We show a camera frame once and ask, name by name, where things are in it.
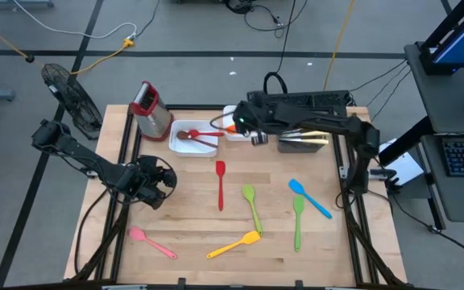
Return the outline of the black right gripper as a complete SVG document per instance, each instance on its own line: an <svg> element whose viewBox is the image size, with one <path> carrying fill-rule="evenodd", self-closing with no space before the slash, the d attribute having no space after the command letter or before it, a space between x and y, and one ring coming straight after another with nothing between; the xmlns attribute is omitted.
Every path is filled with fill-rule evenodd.
<svg viewBox="0 0 464 290"><path fill-rule="evenodd" d="M233 121L238 133L246 135L257 131L251 136L253 146L268 144L268 135L275 134L275 129L269 124L271 114L267 106L256 106L247 101L241 101L233 112Z"/></svg>

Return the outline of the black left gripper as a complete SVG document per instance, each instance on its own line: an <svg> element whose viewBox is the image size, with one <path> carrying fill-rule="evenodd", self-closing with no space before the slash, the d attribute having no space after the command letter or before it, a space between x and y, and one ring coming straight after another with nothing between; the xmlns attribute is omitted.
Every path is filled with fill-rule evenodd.
<svg viewBox="0 0 464 290"><path fill-rule="evenodd" d="M157 156L141 155L137 162L139 171L146 178L139 190L139 199L158 209L177 186L176 172L165 159Z"/></svg>

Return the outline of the red silicone spatula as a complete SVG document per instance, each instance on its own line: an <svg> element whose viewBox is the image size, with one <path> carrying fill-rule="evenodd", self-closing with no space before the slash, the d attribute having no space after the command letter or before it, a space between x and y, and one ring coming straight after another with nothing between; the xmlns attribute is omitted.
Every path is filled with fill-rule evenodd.
<svg viewBox="0 0 464 290"><path fill-rule="evenodd" d="M216 162L216 173L218 176L218 209L223 211L224 196L223 196L223 176L226 173L226 164L224 161Z"/></svg>

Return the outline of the brown wooden spoon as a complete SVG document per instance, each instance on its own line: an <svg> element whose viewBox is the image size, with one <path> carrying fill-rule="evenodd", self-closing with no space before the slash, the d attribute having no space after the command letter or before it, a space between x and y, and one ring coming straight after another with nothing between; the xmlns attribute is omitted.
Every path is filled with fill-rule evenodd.
<svg viewBox="0 0 464 290"><path fill-rule="evenodd" d="M189 134L188 132L186 132L186 131L178 131L178 132L176 133L176 137L177 137L178 139L180 139L180 140L190 140L190 141L194 141L194 142L197 142L197 143L206 145L207 147L212 147L212 148L217 148L217 147L218 147L216 144L208 143L208 142L206 142L206 141L193 138L193 137L191 137L190 134Z"/></svg>

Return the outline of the blue silicone spatula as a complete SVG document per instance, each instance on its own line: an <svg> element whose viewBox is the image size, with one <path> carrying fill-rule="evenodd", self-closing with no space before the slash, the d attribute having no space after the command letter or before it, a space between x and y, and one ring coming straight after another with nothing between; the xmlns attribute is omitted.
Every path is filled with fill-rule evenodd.
<svg viewBox="0 0 464 290"><path fill-rule="evenodd" d="M289 188L297 194L302 195L304 198L306 198L317 210L319 210L326 218L331 219L333 216L332 214L321 204L319 204L317 201L315 201L310 195L308 195L305 192L304 186L297 180L291 179L288 182Z"/></svg>

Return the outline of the red silicone spoon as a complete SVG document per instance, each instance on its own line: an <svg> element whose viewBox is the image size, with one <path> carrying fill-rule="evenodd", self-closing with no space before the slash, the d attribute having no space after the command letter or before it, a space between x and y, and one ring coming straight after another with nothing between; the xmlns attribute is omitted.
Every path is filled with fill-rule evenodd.
<svg viewBox="0 0 464 290"><path fill-rule="evenodd" d="M210 137L222 137L225 134L223 132L200 132L198 130L190 130L188 132L188 137L190 139L196 139L197 137L200 136L210 136Z"/></svg>

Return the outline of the white plastic bin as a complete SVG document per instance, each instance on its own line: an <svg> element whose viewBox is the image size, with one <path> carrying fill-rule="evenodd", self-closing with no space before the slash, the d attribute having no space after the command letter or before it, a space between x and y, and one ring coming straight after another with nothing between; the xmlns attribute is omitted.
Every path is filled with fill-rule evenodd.
<svg viewBox="0 0 464 290"><path fill-rule="evenodd" d="M179 131L189 132L197 130L203 133L218 133L218 129L212 128L209 120L176 120L173 122L169 136L169 149L179 157L214 157L218 153L216 147L210 147L197 141L179 139L176 135ZM216 136L199 136L198 139L215 146L219 143Z"/></svg>
<svg viewBox="0 0 464 290"><path fill-rule="evenodd" d="M235 111L236 107L237 107L236 105L228 105L224 107L222 111L222 113L225 115L225 117L222 119L223 128L234 126L233 112ZM231 141L231 142L250 142L251 141L250 137L245 137L241 134L232 133L227 130L225 131L225 137L228 141Z"/></svg>

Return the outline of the lime green silicone spoon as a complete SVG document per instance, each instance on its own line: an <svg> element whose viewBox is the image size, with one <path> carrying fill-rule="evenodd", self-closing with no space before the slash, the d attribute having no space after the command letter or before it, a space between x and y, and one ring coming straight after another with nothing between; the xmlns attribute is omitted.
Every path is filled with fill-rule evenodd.
<svg viewBox="0 0 464 290"><path fill-rule="evenodd" d="M255 189L253 188L252 185L245 184L242 187L242 194L250 204L253 220L254 220L254 223L255 223L255 228L256 228L258 234L260 236L262 236L263 235L263 227L261 225L257 210L255 208Z"/></svg>

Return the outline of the pink silicone spatula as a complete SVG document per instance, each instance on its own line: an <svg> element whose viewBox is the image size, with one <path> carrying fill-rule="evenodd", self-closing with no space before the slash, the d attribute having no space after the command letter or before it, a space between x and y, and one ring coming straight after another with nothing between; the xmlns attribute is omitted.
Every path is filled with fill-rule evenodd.
<svg viewBox="0 0 464 290"><path fill-rule="evenodd" d="M129 229L128 233L129 233L129 236L132 239L134 239L136 241L146 242L149 245L151 245L152 247L154 247L156 250L160 251L161 253L163 253L164 255L169 257L170 259L177 259L177 255L173 251L170 251L168 248L166 248L164 246L161 246L160 244L150 240L145 235L144 231L141 230L140 228L132 227L132 228Z"/></svg>

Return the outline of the red and steel box grater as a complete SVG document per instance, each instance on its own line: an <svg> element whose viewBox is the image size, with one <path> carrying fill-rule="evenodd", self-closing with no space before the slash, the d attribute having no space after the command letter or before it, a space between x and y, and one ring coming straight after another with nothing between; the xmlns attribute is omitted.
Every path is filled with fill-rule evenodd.
<svg viewBox="0 0 464 290"><path fill-rule="evenodd" d="M159 92L150 82L142 82L129 108L145 139L159 142L168 137L174 116L168 111Z"/></svg>

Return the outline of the green silicone spatula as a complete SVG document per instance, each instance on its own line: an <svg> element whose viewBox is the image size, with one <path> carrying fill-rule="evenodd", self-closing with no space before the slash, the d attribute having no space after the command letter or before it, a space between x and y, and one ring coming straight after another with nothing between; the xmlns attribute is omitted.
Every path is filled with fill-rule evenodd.
<svg viewBox="0 0 464 290"><path fill-rule="evenodd" d="M295 237L294 237L294 251L299 252L301 249L301 214L304 211L304 198L302 196L293 199L293 209L296 214Z"/></svg>

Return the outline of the yellow silicone spatula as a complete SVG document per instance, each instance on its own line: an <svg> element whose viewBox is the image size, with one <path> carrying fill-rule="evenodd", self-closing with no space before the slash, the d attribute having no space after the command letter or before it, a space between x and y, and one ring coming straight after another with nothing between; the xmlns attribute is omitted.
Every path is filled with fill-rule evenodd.
<svg viewBox="0 0 464 290"><path fill-rule="evenodd" d="M219 249L217 249L215 251L212 251L212 252L208 253L206 258L207 259L215 258L215 257L225 253L226 251L229 251L229 250L231 250L231 249L233 249L233 248L235 248L237 246L251 245L252 243L258 242L260 239L261 239L261 236L259 235L259 233L257 231L253 230L253 231L247 232L237 242L233 242L230 245L223 246L223 247L221 247L221 248L219 248Z"/></svg>

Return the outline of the black floor fan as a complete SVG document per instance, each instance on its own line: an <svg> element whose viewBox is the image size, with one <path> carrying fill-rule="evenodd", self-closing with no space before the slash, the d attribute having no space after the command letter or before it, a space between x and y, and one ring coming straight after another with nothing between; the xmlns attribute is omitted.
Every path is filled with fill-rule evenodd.
<svg viewBox="0 0 464 290"><path fill-rule="evenodd" d="M102 115L75 76L59 64L45 64L41 77L53 97L72 117L73 125L88 140L98 139Z"/></svg>

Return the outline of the white box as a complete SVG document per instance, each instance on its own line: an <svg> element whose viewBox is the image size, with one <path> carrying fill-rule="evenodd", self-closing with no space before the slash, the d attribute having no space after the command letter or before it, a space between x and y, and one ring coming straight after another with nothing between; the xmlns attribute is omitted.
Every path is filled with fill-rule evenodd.
<svg viewBox="0 0 464 290"><path fill-rule="evenodd" d="M421 166L408 152L405 152L389 165L384 165L383 167L387 170L393 170L396 172L396 174L391 178L391 181L397 186L403 186L424 173Z"/></svg>

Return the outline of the grey desk top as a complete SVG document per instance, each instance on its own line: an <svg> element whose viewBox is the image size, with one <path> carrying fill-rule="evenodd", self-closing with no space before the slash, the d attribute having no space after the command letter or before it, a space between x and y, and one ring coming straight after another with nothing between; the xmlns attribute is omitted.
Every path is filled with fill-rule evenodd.
<svg viewBox="0 0 464 290"><path fill-rule="evenodd" d="M464 134L464 68L451 76L430 76L415 44L406 45L404 53L433 129L439 134Z"/></svg>

